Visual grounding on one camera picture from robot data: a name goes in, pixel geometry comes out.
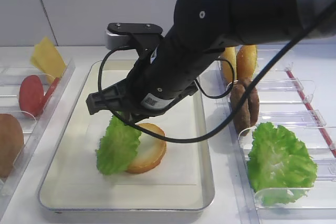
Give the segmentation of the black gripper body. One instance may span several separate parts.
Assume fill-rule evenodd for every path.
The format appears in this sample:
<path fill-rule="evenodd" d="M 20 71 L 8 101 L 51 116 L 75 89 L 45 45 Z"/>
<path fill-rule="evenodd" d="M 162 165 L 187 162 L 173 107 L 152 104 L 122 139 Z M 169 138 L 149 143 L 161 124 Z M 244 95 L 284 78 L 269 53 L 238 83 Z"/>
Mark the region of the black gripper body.
<path fill-rule="evenodd" d="M 197 88 L 194 80 L 210 64 L 210 44 L 205 40 L 182 39 L 167 34 L 161 39 L 136 36 L 133 46 L 139 55 L 127 77 L 117 83 L 123 89 L 121 112 L 135 119 L 164 114 Z"/>

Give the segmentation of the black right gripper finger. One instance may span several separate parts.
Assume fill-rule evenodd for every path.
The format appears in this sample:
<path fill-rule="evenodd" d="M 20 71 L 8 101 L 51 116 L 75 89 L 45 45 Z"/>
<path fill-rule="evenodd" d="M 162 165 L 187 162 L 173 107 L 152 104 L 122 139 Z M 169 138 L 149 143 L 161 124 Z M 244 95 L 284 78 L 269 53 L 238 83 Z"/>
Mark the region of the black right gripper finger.
<path fill-rule="evenodd" d="M 135 118 L 130 112 L 115 112 L 114 117 L 118 118 L 125 126 L 130 126 L 136 123 Z"/>

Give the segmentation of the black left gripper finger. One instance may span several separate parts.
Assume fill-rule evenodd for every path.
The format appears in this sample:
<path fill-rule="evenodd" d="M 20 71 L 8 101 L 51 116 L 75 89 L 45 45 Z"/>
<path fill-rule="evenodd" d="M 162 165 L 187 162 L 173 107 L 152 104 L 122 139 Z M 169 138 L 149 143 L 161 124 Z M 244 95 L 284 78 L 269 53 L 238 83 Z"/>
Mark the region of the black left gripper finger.
<path fill-rule="evenodd" d="M 114 84 L 101 92 L 90 93 L 86 99 L 86 105 L 90 115 L 110 109 L 120 112 L 123 111 L 122 99 L 123 89 Z"/>

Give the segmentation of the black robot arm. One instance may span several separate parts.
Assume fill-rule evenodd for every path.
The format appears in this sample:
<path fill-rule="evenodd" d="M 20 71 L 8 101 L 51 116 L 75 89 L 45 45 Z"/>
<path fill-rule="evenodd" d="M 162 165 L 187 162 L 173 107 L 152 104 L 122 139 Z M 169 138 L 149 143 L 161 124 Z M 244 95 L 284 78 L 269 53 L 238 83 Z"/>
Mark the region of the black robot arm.
<path fill-rule="evenodd" d="M 292 40 L 333 1 L 177 0 L 166 35 L 155 24 L 110 23 L 106 47 L 139 57 L 125 79 L 88 95 L 88 111 L 113 109 L 134 123 L 162 115 L 197 91 L 195 79 L 225 48 Z"/>

